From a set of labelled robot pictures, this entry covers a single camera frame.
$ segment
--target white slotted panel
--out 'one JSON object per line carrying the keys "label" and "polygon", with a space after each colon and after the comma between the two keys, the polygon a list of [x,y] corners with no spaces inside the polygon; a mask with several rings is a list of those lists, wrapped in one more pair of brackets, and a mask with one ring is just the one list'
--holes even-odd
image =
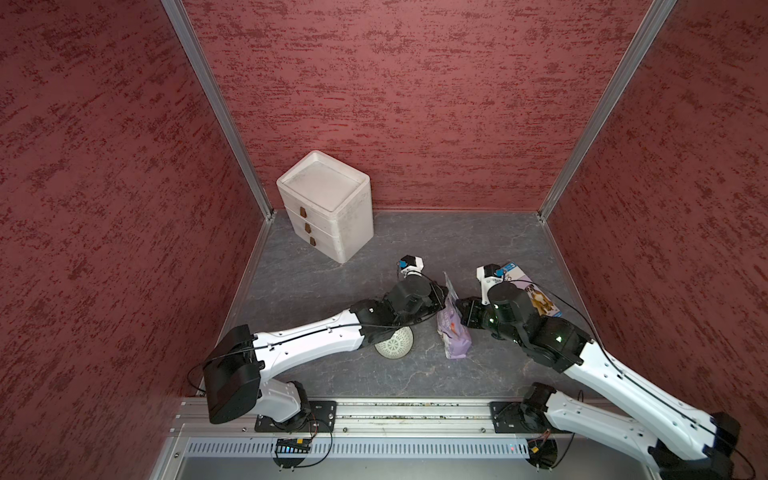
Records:
{"label": "white slotted panel", "polygon": [[[274,456],[276,439],[192,438],[187,457]],[[281,458],[319,458],[331,448],[328,437],[315,439],[308,455],[280,454]],[[329,458],[528,458],[526,439],[417,439],[343,438],[333,439]]]}

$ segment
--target box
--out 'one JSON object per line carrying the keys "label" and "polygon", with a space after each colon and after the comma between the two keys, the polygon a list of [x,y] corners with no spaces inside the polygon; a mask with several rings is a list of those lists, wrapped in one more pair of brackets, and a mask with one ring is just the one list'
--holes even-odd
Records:
{"label": "box", "polygon": [[504,272],[504,281],[512,282],[517,288],[525,290],[539,315],[561,316],[563,314],[515,263],[510,262],[504,265],[502,272]]}
{"label": "box", "polygon": [[371,179],[314,150],[277,179],[296,235],[339,263],[373,237]]}

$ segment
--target red textured wall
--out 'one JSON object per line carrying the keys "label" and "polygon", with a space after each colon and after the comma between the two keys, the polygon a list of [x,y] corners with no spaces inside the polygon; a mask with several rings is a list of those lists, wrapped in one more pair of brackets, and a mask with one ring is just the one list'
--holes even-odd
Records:
{"label": "red textured wall", "polygon": [[0,18],[0,478],[143,480],[261,216],[159,1]]}
{"label": "red textured wall", "polygon": [[768,475],[768,4],[679,0],[550,223],[607,347]]}
{"label": "red textured wall", "polygon": [[318,149],[374,207],[535,211],[650,0],[186,0],[272,202]]}

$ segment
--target wire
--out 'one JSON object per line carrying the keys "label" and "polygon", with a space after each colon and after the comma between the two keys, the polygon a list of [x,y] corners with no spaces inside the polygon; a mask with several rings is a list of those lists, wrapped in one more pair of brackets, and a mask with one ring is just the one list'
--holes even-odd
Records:
{"label": "wire", "polygon": [[[309,467],[313,467],[315,465],[318,465],[318,464],[322,463],[323,460],[328,458],[328,454],[330,454],[331,450],[333,450],[333,430],[326,423],[325,420],[320,420],[320,419],[315,418],[314,421],[315,421],[315,425],[317,425],[318,423],[322,423],[323,425],[326,426],[326,428],[328,429],[328,435],[330,435],[330,437],[331,437],[331,444],[329,445],[328,450],[326,450],[326,454],[320,460],[318,460],[317,462],[314,462],[312,465],[296,465],[296,466],[293,466],[291,468],[309,468]],[[275,462],[275,465],[277,465],[277,466],[279,466],[281,468],[286,468],[285,465],[281,465],[280,463],[278,463],[277,462],[278,460],[280,460],[280,457],[277,456],[277,448],[275,448],[275,456],[272,457],[272,461]]]}
{"label": "wire", "polygon": [[591,319],[589,319],[589,318],[587,318],[587,317],[586,317],[586,316],[585,316],[585,315],[584,315],[582,312],[580,312],[580,311],[579,311],[579,310],[578,310],[578,309],[577,309],[575,306],[573,306],[573,305],[571,305],[570,303],[568,303],[568,302],[566,302],[565,300],[563,300],[563,299],[562,299],[562,297],[560,297],[558,294],[556,294],[555,292],[553,292],[551,289],[549,289],[549,288],[547,288],[547,287],[545,287],[545,286],[539,285],[538,283],[534,283],[534,282],[531,282],[530,280],[513,280],[513,282],[526,282],[526,283],[530,283],[530,284],[531,284],[531,285],[533,285],[533,286],[537,286],[538,288],[540,288],[540,289],[542,289],[542,290],[547,290],[547,292],[549,292],[549,293],[550,293],[552,296],[554,296],[556,299],[560,300],[560,301],[561,301],[562,303],[564,303],[565,305],[567,305],[567,306],[571,307],[571,308],[572,308],[572,309],[573,309],[573,310],[574,310],[576,313],[578,313],[578,314],[579,314],[579,316],[580,316],[581,318],[583,318],[583,319],[584,319],[584,321],[586,321],[586,322],[587,322],[587,325],[589,326],[589,330],[591,330],[591,331],[592,331],[592,334],[594,335],[594,338],[595,338],[595,340],[597,340],[597,342],[598,342],[598,346],[600,347],[600,350],[602,351],[603,355],[605,355],[605,358],[608,360],[608,362],[611,364],[611,366],[613,366],[613,367],[616,369],[616,371],[617,371],[617,372],[619,372],[619,373],[620,373],[620,374],[621,374],[621,375],[622,375],[622,376],[623,376],[625,379],[627,379],[627,380],[629,380],[630,382],[632,382],[633,384],[635,384],[635,386],[637,386],[639,389],[641,389],[641,390],[643,390],[644,392],[646,392],[648,395],[652,396],[654,399],[656,399],[656,400],[657,400],[658,402],[660,402],[662,405],[666,406],[667,408],[669,408],[669,409],[670,409],[670,410],[672,410],[673,412],[677,413],[678,415],[680,415],[680,416],[681,416],[681,417],[683,417],[684,419],[688,420],[689,422],[692,422],[692,424],[693,424],[693,425],[696,425],[697,427],[701,428],[702,430],[704,430],[705,432],[709,433],[709,434],[710,434],[710,435],[712,435],[713,437],[716,437],[716,438],[720,439],[720,441],[721,441],[721,442],[723,442],[724,444],[728,445],[728,446],[729,446],[729,447],[730,447],[730,448],[731,448],[731,449],[732,449],[734,452],[736,452],[737,454],[739,454],[739,456],[740,456],[741,458],[743,458],[743,460],[746,462],[746,464],[747,464],[747,465],[750,467],[750,470],[752,471],[752,475],[750,475],[750,477],[749,477],[749,478],[734,478],[733,480],[754,480],[754,479],[755,479],[755,477],[757,477],[757,470],[756,470],[756,469],[754,468],[754,466],[752,465],[752,462],[750,462],[750,460],[749,460],[749,459],[748,459],[748,458],[747,458],[747,457],[746,457],[746,456],[745,456],[745,455],[744,455],[742,452],[740,452],[740,451],[739,451],[739,450],[736,448],[736,446],[735,446],[735,445],[732,445],[730,442],[728,442],[726,439],[724,439],[722,435],[718,435],[717,433],[713,432],[712,430],[709,430],[709,429],[708,429],[707,427],[705,427],[704,425],[701,425],[701,424],[698,422],[698,420],[696,420],[696,419],[692,419],[691,417],[689,417],[689,416],[688,416],[688,415],[686,415],[685,413],[681,412],[680,410],[678,410],[678,409],[676,409],[675,407],[673,407],[672,405],[670,405],[668,402],[664,401],[663,399],[660,399],[660,398],[659,398],[659,397],[658,397],[656,394],[654,394],[653,392],[651,392],[650,390],[648,390],[648,389],[646,389],[644,386],[642,386],[640,383],[638,383],[638,382],[636,382],[634,379],[632,379],[632,377],[630,377],[630,376],[627,376],[627,374],[626,374],[626,373],[624,373],[624,370],[622,370],[622,369],[620,369],[619,367],[617,367],[617,366],[616,366],[616,364],[614,363],[614,361],[611,359],[611,356],[609,356],[609,355],[608,355],[608,352],[605,350],[605,346],[603,345],[603,340],[600,338],[600,335],[598,334],[598,330],[597,330],[597,328],[594,326],[594,323],[592,323],[592,320],[591,320]]}
{"label": "wire", "polygon": [[190,371],[189,371],[189,372],[187,372],[187,383],[189,383],[189,384],[190,384],[190,387],[192,387],[193,389],[195,389],[195,390],[197,390],[198,392],[200,392],[200,393],[202,393],[203,395],[205,395],[205,390],[203,390],[203,389],[202,389],[202,388],[200,388],[199,386],[195,386],[195,385],[194,385],[194,383],[192,383],[192,380],[190,379],[190,375],[192,375],[192,372],[193,372],[193,371],[194,371],[194,370],[195,370],[195,369],[196,369],[198,366],[200,366],[200,365],[202,365],[202,364],[201,364],[201,363],[198,363],[197,365],[193,366],[193,367],[190,369]]}
{"label": "wire", "polygon": [[[578,391],[578,395],[576,396],[576,400],[578,400],[579,402],[584,400],[584,390],[579,390]],[[554,465],[552,467],[550,467],[550,469],[560,465],[560,462],[562,462],[563,458],[565,458],[565,456],[568,454],[568,450],[571,449],[571,444],[574,442],[574,437],[575,436],[576,436],[575,433],[571,433],[571,439],[568,440],[568,446],[565,447],[565,451],[563,452],[563,455],[554,463]]]}

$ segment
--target aluminum frame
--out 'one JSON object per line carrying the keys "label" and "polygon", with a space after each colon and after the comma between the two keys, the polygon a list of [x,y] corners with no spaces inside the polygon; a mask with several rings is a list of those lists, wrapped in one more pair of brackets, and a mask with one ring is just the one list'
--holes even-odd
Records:
{"label": "aluminum frame", "polygon": [[[488,404],[493,401],[520,402],[522,398],[317,398],[337,402],[334,439],[477,439],[503,440],[535,437],[523,434],[494,433]],[[605,399],[589,399],[585,403],[609,412],[623,413]],[[208,421],[205,399],[187,398],[169,431],[166,448],[161,453],[152,480],[174,480],[193,439],[257,439],[276,438],[282,432],[254,432],[257,415],[248,413],[232,422],[212,425]],[[319,438],[327,437],[322,432]],[[553,439],[569,439],[570,434],[553,434]]]}
{"label": "aluminum frame", "polygon": [[240,136],[240,132],[237,131],[237,126],[221,94],[219,84],[216,83],[214,73],[210,70],[208,61],[205,59],[205,54],[200,46],[200,42],[197,40],[184,4],[181,0],[161,0],[161,2],[165,12],[168,14],[170,23],[174,26],[181,46],[184,47],[184,51],[187,53],[192,69],[194,69],[195,75],[197,75],[197,80],[200,81],[200,85],[203,87],[206,97],[208,97],[210,107],[214,110],[216,118],[219,120],[221,130],[224,132],[224,136],[232,148],[237,163],[243,171],[243,176],[248,182],[250,191],[259,204],[261,213],[264,215],[264,218],[270,218],[274,211],[270,199],[266,197],[264,186],[261,184],[261,180],[259,180],[256,169],[253,168],[253,163],[250,161],[250,155],[245,148],[243,138]]}
{"label": "aluminum frame", "polygon": [[558,178],[552,184],[552,188],[544,199],[544,203],[541,204],[539,215],[544,219],[551,215],[554,206],[560,200],[563,192],[565,192],[566,187],[571,182],[576,170],[592,146],[594,139],[597,138],[605,121],[614,110],[616,103],[618,103],[619,98],[624,93],[624,89],[627,88],[627,85],[634,76],[634,72],[637,70],[643,57],[645,57],[650,45],[654,42],[656,35],[661,30],[661,26],[667,20],[670,12],[672,12],[676,2],[677,0],[654,0],[650,4],[648,11],[643,17],[643,21],[640,23],[640,27],[637,28],[629,47],[627,47],[627,51],[624,53],[624,57],[621,58],[613,77],[611,77],[611,81],[608,82],[608,86],[603,92],[603,96],[600,98],[594,112],[592,112],[592,116],[584,128],[584,133],[581,134],[571,155],[565,161],[563,169],[560,170]]}

